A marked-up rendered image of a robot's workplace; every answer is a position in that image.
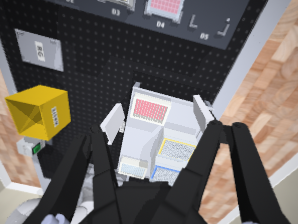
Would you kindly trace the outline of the pink and pale blue well plate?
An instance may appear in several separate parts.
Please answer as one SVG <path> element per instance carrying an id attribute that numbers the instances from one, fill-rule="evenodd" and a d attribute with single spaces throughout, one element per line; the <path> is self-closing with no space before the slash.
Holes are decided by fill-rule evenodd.
<path id="1" fill-rule="evenodd" d="M 179 20 L 184 0 L 148 0 L 147 12 Z"/>

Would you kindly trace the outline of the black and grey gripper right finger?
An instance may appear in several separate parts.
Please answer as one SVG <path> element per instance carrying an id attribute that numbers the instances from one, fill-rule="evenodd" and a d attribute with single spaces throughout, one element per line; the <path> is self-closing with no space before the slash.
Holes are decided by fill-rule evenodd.
<path id="1" fill-rule="evenodd" d="M 241 122 L 223 125 L 199 95 L 193 95 L 193 112 L 203 135 L 150 224 L 186 224 L 192 205 L 199 212 L 220 143 L 229 145 L 242 224 L 291 224 L 280 208 L 248 126 Z"/>

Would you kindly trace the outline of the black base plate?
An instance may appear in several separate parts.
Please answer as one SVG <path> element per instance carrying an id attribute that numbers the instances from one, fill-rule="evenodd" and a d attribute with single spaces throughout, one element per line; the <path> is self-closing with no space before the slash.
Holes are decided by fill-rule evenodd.
<path id="1" fill-rule="evenodd" d="M 17 93 L 42 85 L 68 94 L 71 122 L 37 153 L 43 177 L 52 179 L 74 137 L 91 135 L 118 103 L 126 127 L 136 82 L 213 105 L 267 2 L 249 1 L 221 50 L 45 0 L 0 0 L 0 41 Z M 64 71 L 24 62 L 15 29 L 61 41 Z"/>

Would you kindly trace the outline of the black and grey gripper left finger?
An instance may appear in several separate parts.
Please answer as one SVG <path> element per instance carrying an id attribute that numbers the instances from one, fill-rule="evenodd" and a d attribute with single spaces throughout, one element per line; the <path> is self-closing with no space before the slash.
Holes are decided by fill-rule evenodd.
<path id="1" fill-rule="evenodd" d="M 93 152 L 93 224 L 122 224 L 115 188 L 118 182 L 109 150 L 125 115 L 121 103 L 104 121 L 71 142 L 40 202 L 22 224 L 71 224 Z M 83 151 L 82 151 L 83 149 Z"/>

